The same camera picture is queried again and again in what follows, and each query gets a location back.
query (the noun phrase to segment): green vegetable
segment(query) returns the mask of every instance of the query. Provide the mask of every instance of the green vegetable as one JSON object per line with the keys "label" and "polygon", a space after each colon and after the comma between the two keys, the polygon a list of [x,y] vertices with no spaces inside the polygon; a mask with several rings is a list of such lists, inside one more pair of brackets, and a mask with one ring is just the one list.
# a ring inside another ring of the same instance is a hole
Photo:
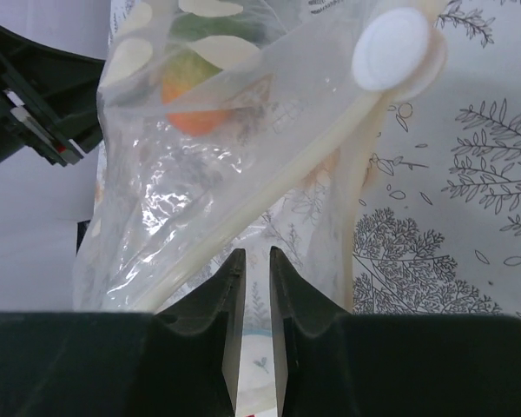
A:
{"label": "green vegetable", "polygon": [[201,17],[185,13],[177,17],[170,28],[170,40],[198,41],[207,36],[237,36],[250,43],[263,42],[263,25],[244,19],[242,14],[227,17]]}

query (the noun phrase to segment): printed tree pattern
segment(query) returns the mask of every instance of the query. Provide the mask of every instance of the printed tree pattern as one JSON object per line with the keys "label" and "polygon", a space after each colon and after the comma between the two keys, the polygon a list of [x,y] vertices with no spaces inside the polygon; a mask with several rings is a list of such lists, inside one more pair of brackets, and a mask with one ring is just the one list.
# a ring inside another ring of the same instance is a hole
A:
{"label": "printed tree pattern", "polygon": [[277,246],[280,246],[289,261],[298,270],[302,270],[303,261],[300,252],[301,238],[295,224],[292,222],[288,223],[287,231],[282,233],[279,228],[274,226],[273,215],[270,210],[262,215],[262,219],[267,226],[264,232],[264,238],[274,242]]}
{"label": "printed tree pattern", "polygon": [[416,168],[428,168],[428,165],[423,165],[415,162],[404,161],[403,156],[396,156],[393,159],[380,158],[377,154],[373,154],[369,160],[370,167],[376,167],[380,172],[386,175],[394,176],[397,167],[406,167],[413,171]]}
{"label": "printed tree pattern", "polygon": [[521,113],[508,116],[504,99],[461,109],[456,120],[469,137],[458,137],[450,168],[458,181],[448,180],[442,191],[503,215],[501,230],[521,236]]}
{"label": "printed tree pattern", "polygon": [[301,215],[302,222],[311,222],[314,225],[320,218],[326,191],[327,185],[320,178],[316,178],[311,187],[287,193],[284,201],[285,204],[291,204],[296,215]]}
{"label": "printed tree pattern", "polygon": [[261,296],[259,282],[254,281],[249,295],[249,302],[245,305],[244,323],[245,329],[268,330],[272,329],[270,313],[265,298]]}
{"label": "printed tree pattern", "polygon": [[482,9],[462,11],[461,5],[462,0],[450,2],[448,9],[438,16],[437,26],[443,29],[447,24],[451,24],[454,28],[465,28],[469,39],[480,38],[483,48],[494,44],[491,25],[496,17],[483,17]]}
{"label": "printed tree pattern", "polygon": [[308,0],[308,6],[313,15],[319,15],[324,10],[328,10],[336,4],[343,3],[344,0]]}
{"label": "printed tree pattern", "polygon": [[355,313],[499,313],[500,307],[472,285],[455,278],[457,263],[440,255],[444,236],[421,233],[410,218],[389,208],[357,223],[353,256]]}

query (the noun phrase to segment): gray background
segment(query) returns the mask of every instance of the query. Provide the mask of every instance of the gray background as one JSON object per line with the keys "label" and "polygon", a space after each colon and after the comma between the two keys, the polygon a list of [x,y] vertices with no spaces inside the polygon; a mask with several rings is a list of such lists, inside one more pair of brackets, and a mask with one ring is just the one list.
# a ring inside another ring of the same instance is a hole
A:
{"label": "gray background", "polygon": [[[0,24],[50,47],[104,58],[109,0],[0,0]],[[71,308],[76,222],[92,216],[96,152],[50,166],[32,149],[0,165],[0,310]]]}

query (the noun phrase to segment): white plastic clip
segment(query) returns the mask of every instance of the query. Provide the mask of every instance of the white plastic clip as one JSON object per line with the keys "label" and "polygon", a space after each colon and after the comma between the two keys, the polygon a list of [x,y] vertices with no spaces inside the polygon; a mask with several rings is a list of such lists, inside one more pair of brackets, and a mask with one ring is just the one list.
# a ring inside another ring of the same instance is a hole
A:
{"label": "white plastic clip", "polygon": [[355,82],[368,91],[397,89],[395,100],[410,100],[438,77],[447,46],[425,15],[414,8],[397,8],[376,17],[353,52]]}

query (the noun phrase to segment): clear plastic bag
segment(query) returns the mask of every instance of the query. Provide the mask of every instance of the clear plastic bag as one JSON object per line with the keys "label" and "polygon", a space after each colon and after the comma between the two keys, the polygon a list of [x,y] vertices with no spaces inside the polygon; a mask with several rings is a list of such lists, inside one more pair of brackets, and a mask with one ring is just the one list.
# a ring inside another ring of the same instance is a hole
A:
{"label": "clear plastic bag", "polygon": [[[158,309],[340,145],[380,99],[350,76],[369,3],[301,25],[167,104],[162,72],[187,50],[181,39],[166,39],[185,15],[155,13],[116,37],[99,88],[109,163],[90,229],[100,222],[101,233],[85,240],[76,264],[76,279],[92,287],[77,286],[78,307]],[[121,65],[116,48],[131,39],[150,39],[152,56],[112,82],[110,66]],[[282,108],[301,112],[284,126]],[[199,136],[169,122],[195,112],[228,114]]]}
{"label": "clear plastic bag", "polygon": [[[356,195],[392,98],[355,84],[353,49],[387,4],[426,2],[349,0],[301,25],[293,19],[297,3],[278,4],[278,16],[261,0],[234,3],[243,6],[237,21],[262,28],[262,35],[247,39],[260,51],[231,68],[215,70],[196,55],[189,43],[201,40],[197,30],[175,35],[174,24],[189,17],[177,3],[140,6],[152,11],[130,15],[128,29],[115,37],[98,96],[106,183],[77,258],[75,307],[165,308],[212,275],[233,248],[244,248],[238,415],[250,415],[275,405],[270,246],[283,248],[313,285],[351,307],[353,230],[346,226],[353,226]],[[279,16],[293,29],[286,32]],[[124,67],[144,50],[145,63]],[[188,90],[167,92],[169,83],[187,83]],[[188,129],[193,123],[201,129]],[[305,213],[299,235],[295,221],[313,204],[320,218]]]}

